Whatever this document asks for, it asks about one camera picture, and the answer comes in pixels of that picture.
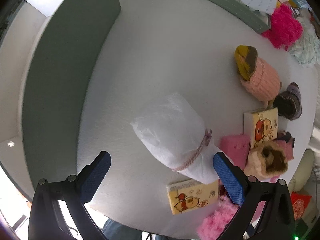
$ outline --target white table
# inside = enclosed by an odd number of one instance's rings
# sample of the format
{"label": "white table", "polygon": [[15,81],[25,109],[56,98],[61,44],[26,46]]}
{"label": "white table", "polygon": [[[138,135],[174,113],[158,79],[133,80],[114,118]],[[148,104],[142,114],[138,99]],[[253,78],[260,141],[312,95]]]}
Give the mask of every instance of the white table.
{"label": "white table", "polygon": [[294,160],[282,177],[289,182],[311,135],[317,75],[287,52],[276,50],[239,19],[207,0],[120,0],[89,84],[79,134],[80,171],[101,151],[111,168],[91,207],[133,228],[196,239],[196,227],[216,206],[173,216],[166,185],[187,179],[158,162],[130,125],[150,100],[178,91],[218,145],[223,135],[243,131],[243,112],[261,107],[239,82],[233,57],[239,44],[254,46],[281,77],[302,93],[302,116],[279,118],[279,128],[296,138]]}

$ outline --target person's leg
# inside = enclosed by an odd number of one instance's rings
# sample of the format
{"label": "person's leg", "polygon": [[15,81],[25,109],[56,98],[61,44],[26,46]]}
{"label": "person's leg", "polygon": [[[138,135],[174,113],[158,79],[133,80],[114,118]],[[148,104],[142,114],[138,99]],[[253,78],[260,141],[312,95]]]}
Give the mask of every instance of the person's leg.
{"label": "person's leg", "polygon": [[168,236],[158,236],[158,235],[156,235],[156,240],[180,240],[180,239],[172,238],[172,237],[168,237]]}
{"label": "person's leg", "polygon": [[141,240],[142,237],[142,231],[129,228],[112,219],[106,221],[102,233],[108,240]]}

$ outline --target white fabric pouch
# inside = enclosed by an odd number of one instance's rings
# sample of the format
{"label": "white fabric pouch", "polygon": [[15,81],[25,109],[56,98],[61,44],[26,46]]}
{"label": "white fabric pouch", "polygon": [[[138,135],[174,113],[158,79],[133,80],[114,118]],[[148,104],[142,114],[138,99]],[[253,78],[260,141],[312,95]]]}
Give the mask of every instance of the white fabric pouch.
{"label": "white fabric pouch", "polygon": [[160,98],[145,107],[131,123],[134,132],[165,166],[204,184],[219,177],[213,168],[213,156],[221,150],[214,145],[199,147],[205,136],[203,119],[178,93]]}

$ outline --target screw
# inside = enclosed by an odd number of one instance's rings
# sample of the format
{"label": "screw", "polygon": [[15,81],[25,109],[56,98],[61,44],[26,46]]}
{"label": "screw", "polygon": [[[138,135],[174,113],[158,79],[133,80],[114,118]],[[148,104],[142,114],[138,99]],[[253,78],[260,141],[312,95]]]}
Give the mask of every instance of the screw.
{"label": "screw", "polygon": [[279,184],[280,184],[281,186],[284,186],[284,185],[285,185],[285,180],[284,180],[284,179],[280,179],[280,180],[279,180]]}
{"label": "screw", "polygon": [[39,185],[43,185],[43,184],[46,183],[46,182],[47,182],[46,179],[40,179],[40,180],[38,181],[38,184],[39,184]]}
{"label": "screw", "polygon": [[255,176],[249,176],[249,177],[248,177],[248,180],[249,180],[250,182],[256,182],[256,181],[257,181],[257,178],[256,178]]}
{"label": "screw", "polygon": [[68,177],[68,181],[73,182],[73,181],[76,180],[76,178],[77,178],[76,175],[70,175],[70,176]]}

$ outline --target pink fluffy scrunchie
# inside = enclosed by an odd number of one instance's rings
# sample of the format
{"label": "pink fluffy scrunchie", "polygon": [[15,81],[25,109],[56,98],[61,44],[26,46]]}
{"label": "pink fluffy scrunchie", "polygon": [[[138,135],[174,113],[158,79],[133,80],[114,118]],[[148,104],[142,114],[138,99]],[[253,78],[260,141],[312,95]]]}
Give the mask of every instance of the pink fluffy scrunchie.
{"label": "pink fluffy scrunchie", "polygon": [[225,226],[236,214],[239,206],[233,204],[229,197],[222,196],[219,202],[219,208],[213,215],[206,217],[198,227],[197,233],[201,240],[216,240],[223,232]]}
{"label": "pink fluffy scrunchie", "polygon": [[261,35],[268,38],[276,49],[284,46],[288,50],[301,37],[302,31],[301,23],[292,17],[290,8],[282,4],[271,15],[271,29]]}

